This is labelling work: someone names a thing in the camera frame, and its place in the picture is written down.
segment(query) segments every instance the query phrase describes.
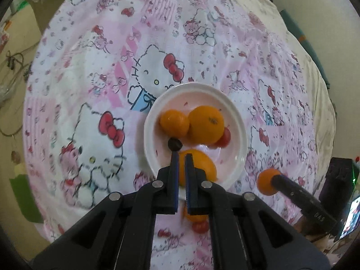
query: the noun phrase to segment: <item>beige floor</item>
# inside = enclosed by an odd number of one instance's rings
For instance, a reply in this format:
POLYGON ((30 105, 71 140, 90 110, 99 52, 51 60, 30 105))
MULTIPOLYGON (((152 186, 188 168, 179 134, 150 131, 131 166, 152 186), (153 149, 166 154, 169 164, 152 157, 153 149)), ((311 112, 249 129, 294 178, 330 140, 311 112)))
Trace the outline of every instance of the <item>beige floor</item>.
MULTIPOLYGON (((11 18, 12 24, 8 29, 10 40, 0 54, 0 83, 8 81, 13 73, 6 65, 1 64, 7 50, 12 54, 37 43, 41 34, 37 26, 34 13, 28 5, 11 18)), ((24 55, 25 64, 32 61, 36 47, 24 55)), ((0 108, 0 127, 12 134, 22 124, 23 101, 26 84, 21 78, 14 96, 0 108)), ((0 224, 8 234, 18 252, 27 260, 33 258, 49 243, 43 239, 35 229, 33 223, 28 222, 21 214, 10 187, 10 178, 14 178, 14 164, 11 162, 11 151, 18 151, 23 158, 22 133, 15 137, 4 137, 0 134, 0 224)))

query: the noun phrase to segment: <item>hello kitty print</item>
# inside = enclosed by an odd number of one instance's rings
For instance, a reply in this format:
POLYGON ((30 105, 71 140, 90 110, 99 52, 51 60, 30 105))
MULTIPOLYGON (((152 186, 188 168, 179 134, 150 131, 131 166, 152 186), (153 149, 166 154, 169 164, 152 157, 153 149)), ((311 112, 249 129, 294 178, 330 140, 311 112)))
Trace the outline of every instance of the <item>hello kitty print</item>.
MULTIPOLYGON (((241 177, 288 222, 299 209, 262 196, 258 175, 274 167, 312 193, 316 141, 296 55, 238 0, 66 0, 29 73, 23 139, 31 189, 53 241, 109 193, 154 180, 143 126, 157 98, 187 82, 221 90, 248 136, 241 177)), ((158 216, 152 269, 212 269, 209 233, 158 216)))

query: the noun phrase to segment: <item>white bowl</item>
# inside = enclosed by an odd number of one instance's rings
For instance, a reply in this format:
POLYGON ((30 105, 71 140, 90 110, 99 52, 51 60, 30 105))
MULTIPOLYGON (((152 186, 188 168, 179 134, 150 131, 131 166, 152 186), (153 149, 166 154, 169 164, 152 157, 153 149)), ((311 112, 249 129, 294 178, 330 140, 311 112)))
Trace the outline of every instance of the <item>white bowl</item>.
MULTIPOLYGON (((231 141, 225 148, 184 145, 182 150, 195 148, 206 153, 216 166, 218 178, 216 183, 227 190, 238 180, 244 170, 248 148, 246 130, 240 113, 231 100, 210 85, 195 82, 177 85, 156 99, 144 125, 145 156, 156 177, 159 169, 170 165, 171 159, 171 151, 167 146, 169 137, 164 134, 159 125, 160 115, 169 109, 188 114, 201 105, 210 105, 220 110, 225 126, 231 132, 231 141)), ((179 187, 179 198, 186 199, 183 187, 179 187)))

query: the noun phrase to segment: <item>metal screw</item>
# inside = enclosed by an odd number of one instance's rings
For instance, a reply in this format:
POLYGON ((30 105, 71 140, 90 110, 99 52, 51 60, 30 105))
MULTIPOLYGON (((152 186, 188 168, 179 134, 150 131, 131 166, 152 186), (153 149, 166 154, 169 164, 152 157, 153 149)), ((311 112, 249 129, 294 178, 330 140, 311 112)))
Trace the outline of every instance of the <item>metal screw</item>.
POLYGON ((203 182, 201 183, 201 187, 203 187, 204 189, 211 188, 211 187, 212 187, 212 182, 203 181, 203 182))
POLYGON ((254 201, 255 200, 255 194, 247 192, 244 194, 244 199, 246 201, 254 201))
POLYGON ((154 188, 161 188, 163 185, 164 185, 164 183, 160 180, 153 181, 154 188))
POLYGON ((118 192, 114 192, 109 195, 109 199, 111 201, 118 201, 120 199, 120 197, 121 197, 121 195, 118 192))

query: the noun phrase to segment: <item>orange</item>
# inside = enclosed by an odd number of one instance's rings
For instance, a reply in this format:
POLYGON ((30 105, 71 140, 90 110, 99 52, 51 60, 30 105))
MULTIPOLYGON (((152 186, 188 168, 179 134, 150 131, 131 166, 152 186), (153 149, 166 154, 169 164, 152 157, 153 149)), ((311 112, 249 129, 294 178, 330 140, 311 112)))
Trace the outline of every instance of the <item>orange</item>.
POLYGON ((202 105, 190 112, 189 138, 195 144, 212 145, 224 133, 224 118, 213 106, 202 105))
POLYGON ((178 110, 167 110, 160 117, 160 126, 169 137, 185 137, 189 130, 189 119, 178 110))
POLYGON ((257 189, 261 194, 266 196, 272 196, 278 191, 271 185, 271 178, 279 175, 280 172, 277 169, 266 169, 262 171, 257 177, 257 189))
POLYGON ((216 166, 212 160, 204 153, 196 149, 189 149, 179 153, 179 184, 185 187, 185 155, 191 153, 193 155, 194 167, 203 169, 206 174, 206 178, 210 182, 215 182, 216 177, 216 166))
POLYGON ((190 215, 188 213, 188 208, 186 207, 186 204, 185 204, 185 207, 184 207, 184 217, 186 217, 191 222, 207 221, 207 215, 190 215))

